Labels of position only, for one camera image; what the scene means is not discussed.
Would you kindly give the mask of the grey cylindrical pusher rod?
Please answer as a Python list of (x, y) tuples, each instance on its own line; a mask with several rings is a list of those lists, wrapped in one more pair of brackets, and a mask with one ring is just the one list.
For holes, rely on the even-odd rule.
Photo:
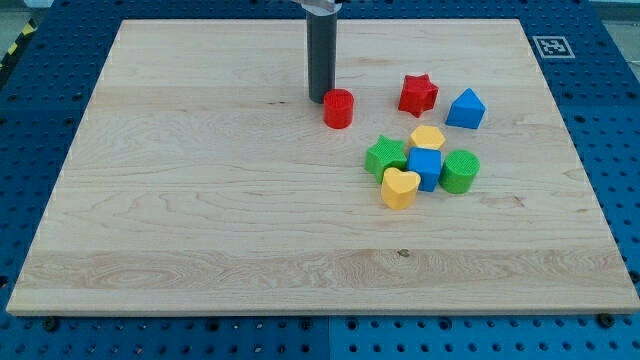
[(306, 12), (307, 79), (309, 98), (322, 104), (335, 87), (337, 14)]

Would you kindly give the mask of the silver rod mount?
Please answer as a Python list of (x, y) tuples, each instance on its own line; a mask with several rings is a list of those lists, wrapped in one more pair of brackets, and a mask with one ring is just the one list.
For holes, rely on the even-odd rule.
[(335, 14), (342, 8), (341, 1), (335, 0), (291, 0), (312, 14)]

